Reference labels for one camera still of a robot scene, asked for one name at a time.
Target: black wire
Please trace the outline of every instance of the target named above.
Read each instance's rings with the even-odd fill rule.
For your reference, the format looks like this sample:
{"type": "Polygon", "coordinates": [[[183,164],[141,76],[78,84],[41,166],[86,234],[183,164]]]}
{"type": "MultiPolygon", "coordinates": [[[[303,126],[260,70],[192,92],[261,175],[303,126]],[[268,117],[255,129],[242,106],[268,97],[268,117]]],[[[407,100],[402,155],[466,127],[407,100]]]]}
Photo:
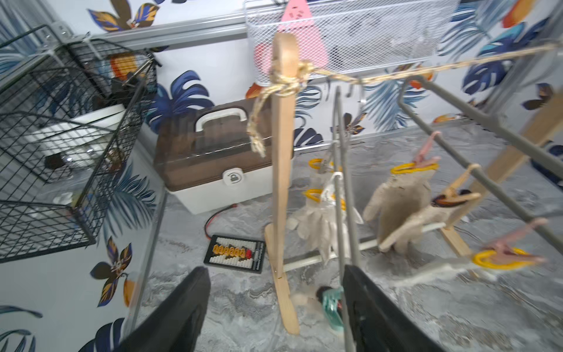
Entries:
{"type": "Polygon", "coordinates": [[[231,208],[236,208],[236,203],[235,204],[231,204],[228,207],[226,207],[225,209],[221,209],[218,212],[216,212],[215,214],[213,214],[212,216],[209,217],[209,219],[207,219],[207,221],[205,222],[205,225],[203,226],[203,231],[205,232],[205,237],[207,237],[207,239],[211,239],[211,236],[209,236],[209,234],[207,233],[207,226],[209,226],[209,223],[211,222],[211,220],[213,220],[214,217],[216,217],[217,215],[219,215],[220,213],[222,213],[225,210],[229,210],[231,208]]]}

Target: brown storage box lid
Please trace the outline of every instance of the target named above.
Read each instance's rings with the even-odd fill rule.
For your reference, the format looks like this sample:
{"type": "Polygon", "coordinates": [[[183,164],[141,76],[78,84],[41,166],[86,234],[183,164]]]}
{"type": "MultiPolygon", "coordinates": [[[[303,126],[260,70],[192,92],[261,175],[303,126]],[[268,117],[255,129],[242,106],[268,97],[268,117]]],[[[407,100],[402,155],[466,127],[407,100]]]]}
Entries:
{"type": "Polygon", "coordinates": [[[271,165],[269,100],[260,111],[258,123],[266,146],[265,158],[251,151],[246,133],[254,100],[197,110],[163,122],[154,167],[168,190],[178,191],[220,180],[224,171],[234,167],[249,172],[271,165]]]}

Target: storage box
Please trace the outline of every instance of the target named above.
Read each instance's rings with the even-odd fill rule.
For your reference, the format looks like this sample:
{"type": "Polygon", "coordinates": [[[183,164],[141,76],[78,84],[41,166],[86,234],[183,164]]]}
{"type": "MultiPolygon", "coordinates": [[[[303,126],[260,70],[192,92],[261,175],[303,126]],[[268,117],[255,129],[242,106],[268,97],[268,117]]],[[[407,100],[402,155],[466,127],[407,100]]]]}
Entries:
{"type": "Polygon", "coordinates": [[[198,110],[160,127],[154,167],[166,188],[194,214],[272,193],[271,109],[258,130],[266,157],[251,151],[246,133],[254,99],[198,110]]]}

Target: white box handle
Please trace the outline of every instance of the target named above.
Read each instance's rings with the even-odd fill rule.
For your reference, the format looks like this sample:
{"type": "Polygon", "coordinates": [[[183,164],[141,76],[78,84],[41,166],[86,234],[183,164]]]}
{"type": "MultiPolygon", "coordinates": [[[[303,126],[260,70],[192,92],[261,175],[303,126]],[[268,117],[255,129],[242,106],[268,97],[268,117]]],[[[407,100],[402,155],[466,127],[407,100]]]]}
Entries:
{"type": "Polygon", "coordinates": [[[239,116],[241,121],[247,120],[246,111],[241,108],[228,108],[224,110],[213,111],[203,115],[197,120],[197,122],[195,123],[195,132],[203,131],[203,124],[205,122],[233,115],[239,116]]]}

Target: black wire basket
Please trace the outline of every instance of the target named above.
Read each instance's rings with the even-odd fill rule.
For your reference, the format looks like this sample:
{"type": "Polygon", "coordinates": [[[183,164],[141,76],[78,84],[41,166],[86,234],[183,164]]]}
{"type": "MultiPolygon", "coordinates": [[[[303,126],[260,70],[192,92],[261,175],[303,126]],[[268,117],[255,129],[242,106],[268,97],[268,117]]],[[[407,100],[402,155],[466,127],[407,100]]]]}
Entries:
{"type": "Polygon", "coordinates": [[[0,262],[96,243],[156,93],[149,52],[97,39],[55,56],[0,92],[0,262]]]}

